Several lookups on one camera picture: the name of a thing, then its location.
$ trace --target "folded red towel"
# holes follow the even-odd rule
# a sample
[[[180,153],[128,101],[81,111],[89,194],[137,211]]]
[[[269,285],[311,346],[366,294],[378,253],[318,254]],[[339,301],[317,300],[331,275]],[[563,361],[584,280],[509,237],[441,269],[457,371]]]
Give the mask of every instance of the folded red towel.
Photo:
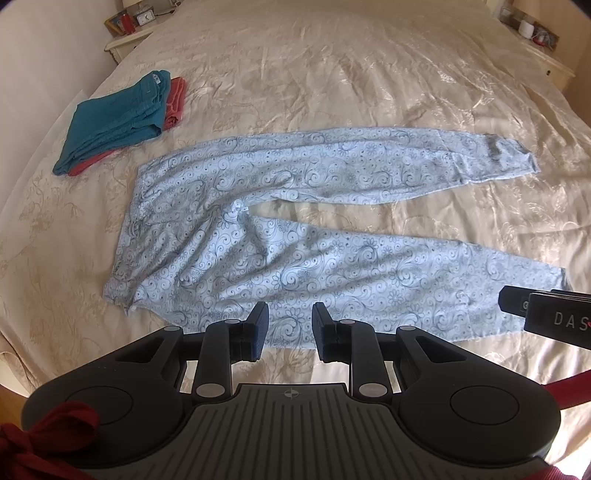
[[[187,91],[187,81],[182,77],[170,81],[170,93],[166,100],[166,119],[164,130],[174,127],[183,118],[184,95]]]
[[[183,107],[184,107],[184,96],[187,91],[187,81],[182,77],[173,78],[170,81],[170,93],[166,100],[166,117],[164,119],[164,130],[168,130],[174,127],[183,118]],[[107,155],[111,155],[117,150],[109,150],[103,153],[99,153],[94,157],[90,157],[87,160],[80,162],[74,166],[69,172],[68,176],[75,177],[80,175],[91,165],[94,165],[99,160],[102,160]]]
[[[102,160],[107,155],[111,155],[115,151],[117,151],[117,150],[107,150],[106,152],[99,153],[98,155],[95,155],[94,157],[90,157],[87,160],[80,162],[78,165],[74,165],[70,169],[70,171],[68,172],[68,176],[69,177],[75,177],[77,175],[80,175],[88,167],[90,167],[91,165],[95,164],[99,160]]]

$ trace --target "red candle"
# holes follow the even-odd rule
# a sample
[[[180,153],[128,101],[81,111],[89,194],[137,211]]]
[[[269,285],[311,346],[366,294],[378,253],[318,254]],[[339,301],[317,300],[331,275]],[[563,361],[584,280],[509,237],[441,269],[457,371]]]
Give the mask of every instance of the red candle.
[[[121,15],[121,23],[123,24],[123,29],[125,30],[125,33],[127,33],[128,35],[135,33],[134,23],[131,21],[131,17],[128,13]]]

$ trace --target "nightstand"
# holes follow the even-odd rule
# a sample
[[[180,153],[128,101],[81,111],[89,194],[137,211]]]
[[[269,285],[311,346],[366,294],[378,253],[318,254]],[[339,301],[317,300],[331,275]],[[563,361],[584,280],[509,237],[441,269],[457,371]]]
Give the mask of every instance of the nightstand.
[[[170,17],[173,16],[172,12],[165,14],[157,14],[156,20],[152,20],[149,24],[143,27],[136,27],[136,32],[131,35],[124,37],[118,37],[107,43],[105,51],[108,51],[113,55],[113,58],[117,63],[121,63],[127,55],[129,55],[135,47],[142,43],[150,34],[156,30],[158,25],[166,22]]]
[[[556,85],[556,88],[561,92],[566,90],[569,82],[574,78],[574,72],[563,65],[553,56],[553,52],[549,48],[536,45],[531,40],[522,37],[517,30],[506,25],[511,33],[517,38],[521,44],[527,48],[534,58],[542,67],[542,72],[550,77],[550,81]]]

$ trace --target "drawer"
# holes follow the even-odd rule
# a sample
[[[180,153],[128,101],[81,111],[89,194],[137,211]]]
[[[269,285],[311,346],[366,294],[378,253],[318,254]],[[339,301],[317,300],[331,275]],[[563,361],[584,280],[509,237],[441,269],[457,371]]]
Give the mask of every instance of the drawer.
[[[119,54],[119,58],[121,60],[123,60],[127,55],[129,55],[135,47],[137,47],[140,43],[142,43],[145,39],[141,38],[139,40],[135,40],[135,41],[131,41],[129,43],[126,43],[125,45],[121,45],[120,47],[117,47],[117,53]]]
[[[539,63],[544,70],[544,73],[550,78],[550,81],[556,86],[556,88],[561,92],[564,92],[569,85],[572,75],[543,60],[539,60]]]

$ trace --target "folded clothing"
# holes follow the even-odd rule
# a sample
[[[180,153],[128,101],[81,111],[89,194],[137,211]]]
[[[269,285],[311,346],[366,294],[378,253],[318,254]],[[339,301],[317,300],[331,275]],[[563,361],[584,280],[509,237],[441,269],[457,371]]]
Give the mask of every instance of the folded clothing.
[[[166,119],[164,129],[174,127],[183,118],[184,96],[187,91],[187,81],[182,77],[170,81],[170,94],[166,100]]]
[[[94,157],[90,157],[87,160],[83,160],[82,162],[77,163],[76,165],[74,165],[70,169],[70,171],[68,172],[68,176],[69,177],[76,177],[77,175],[80,175],[88,167],[90,167],[91,165],[94,165],[99,160],[102,160],[103,158],[111,155],[115,151],[116,150],[107,150],[106,152],[99,153],[98,155],[95,155]]]
[[[135,85],[78,105],[55,175],[64,175],[95,155],[135,145],[162,133],[170,73],[154,70]]]

